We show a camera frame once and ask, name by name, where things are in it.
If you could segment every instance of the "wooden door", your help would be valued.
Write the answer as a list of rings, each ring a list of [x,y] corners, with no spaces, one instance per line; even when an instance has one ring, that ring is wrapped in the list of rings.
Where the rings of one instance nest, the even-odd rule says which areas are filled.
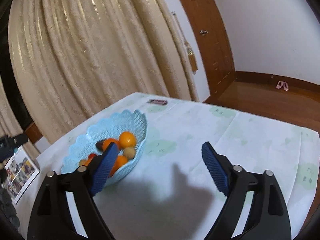
[[[195,34],[210,88],[219,97],[235,78],[228,36],[214,0],[180,0]]]

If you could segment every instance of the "table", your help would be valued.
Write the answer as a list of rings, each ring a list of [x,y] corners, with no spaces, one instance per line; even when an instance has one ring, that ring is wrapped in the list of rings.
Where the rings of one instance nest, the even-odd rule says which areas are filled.
[[[168,104],[151,105],[149,99],[166,99]],[[16,206],[25,238],[45,174],[60,173],[69,146],[90,125],[124,109],[146,114],[148,137],[132,172],[94,197],[117,240],[204,239],[226,200],[202,161],[205,141],[247,171],[272,170],[287,203],[292,238],[298,234],[316,192],[317,132],[219,106],[134,93],[74,128],[37,158],[41,172]],[[242,232],[252,196],[247,194],[234,235]],[[81,233],[78,222],[76,227]]]

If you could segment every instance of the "fruit basket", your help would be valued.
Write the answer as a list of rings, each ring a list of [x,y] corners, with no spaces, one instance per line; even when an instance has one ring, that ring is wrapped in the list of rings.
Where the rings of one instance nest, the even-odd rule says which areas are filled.
[[[135,110],[134,113],[129,110],[124,110],[122,113],[114,113],[110,118],[103,118],[97,124],[89,126],[87,133],[79,135],[76,142],[69,147],[68,156],[63,159],[61,173],[75,171],[79,166],[79,161],[88,158],[90,153],[101,155],[102,152],[96,148],[96,142],[106,138],[119,138],[124,131],[129,131],[135,136],[137,140],[135,146],[136,155],[132,160],[120,167],[112,177],[108,178],[104,186],[123,179],[139,161],[147,138],[147,118],[139,110]]]

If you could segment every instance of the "shoe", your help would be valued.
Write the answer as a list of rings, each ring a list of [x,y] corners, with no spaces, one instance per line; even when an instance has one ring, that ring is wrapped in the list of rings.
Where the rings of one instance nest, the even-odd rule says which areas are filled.
[[[283,82],[283,90],[288,91],[289,90],[289,85],[287,82]]]
[[[277,86],[276,86],[276,89],[282,88],[283,84],[284,84],[283,81],[279,81],[278,84],[277,84]]]

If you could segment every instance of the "tassel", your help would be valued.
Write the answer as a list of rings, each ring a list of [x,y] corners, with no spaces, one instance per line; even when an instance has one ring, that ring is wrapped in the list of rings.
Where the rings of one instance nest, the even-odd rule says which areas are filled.
[[[187,47],[187,53],[188,53],[188,58],[190,61],[190,65],[191,65],[191,69],[193,74],[196,73],[196,71],[198,70],[198,66],[197,66],[197,61],[196,61],[196,56],[192,51],[192,48],[190,47],[189,42],[185,41],[184,42],[185,46]]]

